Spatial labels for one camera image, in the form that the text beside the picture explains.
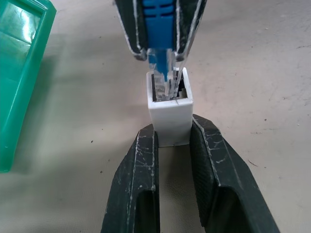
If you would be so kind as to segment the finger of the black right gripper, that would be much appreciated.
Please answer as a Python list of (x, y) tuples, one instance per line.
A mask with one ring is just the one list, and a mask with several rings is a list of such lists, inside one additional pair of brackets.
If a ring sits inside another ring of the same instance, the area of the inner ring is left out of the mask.
[(207, 0), (174, 0), (173, 51), (178, 62), (186, 60)]
[(125, 39), (133, 56), (147, 60), (148, 39), (142, 0), (114, 0)]

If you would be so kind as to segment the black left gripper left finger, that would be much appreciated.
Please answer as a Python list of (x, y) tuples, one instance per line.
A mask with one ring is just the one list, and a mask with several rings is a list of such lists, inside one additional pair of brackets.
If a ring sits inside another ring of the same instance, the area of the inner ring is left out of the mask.
[(112, 180), (101, 233), (160, 233), (158, 137), (139, 130)]

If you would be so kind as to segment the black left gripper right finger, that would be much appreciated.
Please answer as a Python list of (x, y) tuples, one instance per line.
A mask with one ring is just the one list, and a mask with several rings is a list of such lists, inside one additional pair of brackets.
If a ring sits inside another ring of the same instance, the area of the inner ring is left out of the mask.
[(248, 165), (199, 115), (192, 118), (190, 157), (205, 233), (280, 233)]

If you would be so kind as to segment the white network coupler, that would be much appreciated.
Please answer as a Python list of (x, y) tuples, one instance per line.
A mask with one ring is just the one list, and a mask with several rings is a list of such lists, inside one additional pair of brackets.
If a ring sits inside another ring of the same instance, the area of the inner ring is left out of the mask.
[(146, 80), (148, 109), (159, 146), (173, 147), (189, 144), (193, 96), (187, 69), (183, 68), (180, 81), (184, 89), (183, 98), (176, 100), (154, 101), (152, 72), (147, 72)]

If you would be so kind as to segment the green plastic bin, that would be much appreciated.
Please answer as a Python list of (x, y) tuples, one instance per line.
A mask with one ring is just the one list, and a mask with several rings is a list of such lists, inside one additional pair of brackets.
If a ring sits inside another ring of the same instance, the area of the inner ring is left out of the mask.
[(0, 0), (0, 173), (13, 165), (55, 15), (50, 0)]

